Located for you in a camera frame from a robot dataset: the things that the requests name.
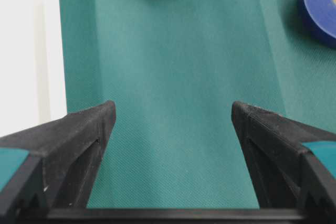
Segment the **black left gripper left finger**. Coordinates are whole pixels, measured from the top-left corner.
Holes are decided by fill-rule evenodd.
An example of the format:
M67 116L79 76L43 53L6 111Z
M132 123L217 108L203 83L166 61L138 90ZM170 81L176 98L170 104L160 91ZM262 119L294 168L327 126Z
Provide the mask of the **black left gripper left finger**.
M85 208L116 120L107 101L1 137L1 223L27 208Z

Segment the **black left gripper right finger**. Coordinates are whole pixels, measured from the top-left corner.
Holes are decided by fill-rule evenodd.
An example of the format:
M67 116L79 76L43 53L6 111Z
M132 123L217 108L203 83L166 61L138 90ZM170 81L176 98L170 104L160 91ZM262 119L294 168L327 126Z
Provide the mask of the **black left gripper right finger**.
M232 123L260 208L297 208L335 223L335 175L317 152L335 153L335 134L240 101Z

